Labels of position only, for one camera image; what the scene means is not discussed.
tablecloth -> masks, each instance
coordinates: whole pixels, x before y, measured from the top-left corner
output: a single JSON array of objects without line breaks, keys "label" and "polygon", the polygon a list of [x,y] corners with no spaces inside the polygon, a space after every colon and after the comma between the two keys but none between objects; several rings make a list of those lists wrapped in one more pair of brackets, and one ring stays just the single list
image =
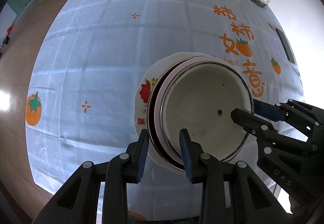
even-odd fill
[{"label": "tablecloth", "polygon": [[[297,64],[287,60],[269,7],[250,0],[68,0],[49,29],[30,80],[26,141],[36,184],[54,194],[84,161],[109,161],[137,141],[133,99],[148,68],[176,52],[228,61],[254,98],[303,101]],[[292,127],[280,133],[304,140]],[[246,161],[266,185],[249,136],[232,162]],[[147,157],[127,186],[128,209],[147,220],[196,216],[201,185]],[[102,188],[98,205],[101,212]]]}]

brown floor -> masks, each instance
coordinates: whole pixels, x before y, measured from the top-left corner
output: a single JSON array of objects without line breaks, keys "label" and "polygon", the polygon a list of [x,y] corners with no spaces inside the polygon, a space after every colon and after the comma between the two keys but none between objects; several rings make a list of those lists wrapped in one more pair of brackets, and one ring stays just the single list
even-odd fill
[{"label": "brown floor", "polygon": [[32,219],[52,195],[34,183],[30,171],[25,135],[28,86],[44,37],[66,1],[31,1],[0,59],[0,91],[10,94],[9,109],[0,110],[0,180]]}]

black smartphone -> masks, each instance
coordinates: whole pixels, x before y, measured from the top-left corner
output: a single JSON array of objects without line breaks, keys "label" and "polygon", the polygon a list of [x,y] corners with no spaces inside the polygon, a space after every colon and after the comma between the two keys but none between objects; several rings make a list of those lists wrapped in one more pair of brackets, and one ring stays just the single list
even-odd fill
[{"label": "black smartphone", "polygon": [[280,38],[280,41],[282,43],[283,49],[286,52],[287,55],[287,59],[291,62],[291,63],[295,63],[295,59],[294,59],[294,55],[293,52],[291,51],[291,46],[286,38],[286,35],[280,30],[280,29],[276,29],[276,32]]}]

plate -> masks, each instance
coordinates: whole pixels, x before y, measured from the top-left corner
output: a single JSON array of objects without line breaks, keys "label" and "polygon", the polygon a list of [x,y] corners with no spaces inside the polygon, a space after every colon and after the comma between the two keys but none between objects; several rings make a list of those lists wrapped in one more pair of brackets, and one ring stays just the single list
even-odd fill
[{"label": "plate", "polygon": [[[205,53],[198,53],[198,52],[178,52],[157,61],[147,70],[147,72],[143,76],[140,85],[137,88],[134,97],[134,127],[135,127],[137,137],[140,136],[142,129],[147,129],[146,110],[147,110],[148,98],[150,96],[150,93],[154,85],[162,76],[162,74],[174,64],[186,58],[192,58],[198,56],[209,56],[209,55]],[[169,165],[167,162],[163,160],[162,157],[160,157],[160,155],[155,150],[153,144],[151,143],[151,140],[148,147],[148,155],[158,165],[165,167],[175,173],[184,174],[184,172]]]}]

red rose print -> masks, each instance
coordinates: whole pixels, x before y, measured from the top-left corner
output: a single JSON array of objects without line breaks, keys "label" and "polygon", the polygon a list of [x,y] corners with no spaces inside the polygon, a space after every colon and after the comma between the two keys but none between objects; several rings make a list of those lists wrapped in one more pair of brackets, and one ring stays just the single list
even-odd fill
[{"label": "red rose print", "polygon": [[142,84],[142,90],[140,91],[141,99],[144,103],[148,102],[148,97],[151,94],[151,84],[149,81],[146,82],[146,84]]},{"label": "red rose print", "polygon": [[144,119],[142,119],[142,118],[137,118],[137,123],[138,123],[138,124],[143,124],[143,125],[145,125],[145,118],[144,118]]}]

